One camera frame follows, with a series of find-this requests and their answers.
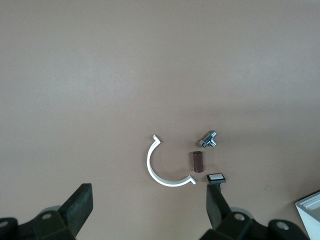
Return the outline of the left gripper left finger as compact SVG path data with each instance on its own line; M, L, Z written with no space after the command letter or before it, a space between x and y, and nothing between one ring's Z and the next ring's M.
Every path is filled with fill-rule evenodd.
M42 210L19 224L14 217L0 219L2 240L75 240L93 210L93 188L83 183L61 205Z

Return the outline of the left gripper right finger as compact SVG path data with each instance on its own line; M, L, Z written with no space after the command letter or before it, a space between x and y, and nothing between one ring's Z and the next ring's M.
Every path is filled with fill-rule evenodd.
M211 223L202 240L305 240L307 235L293 222L274 219L267 226L247 214L233 211L217 185L206 189L206 211Z

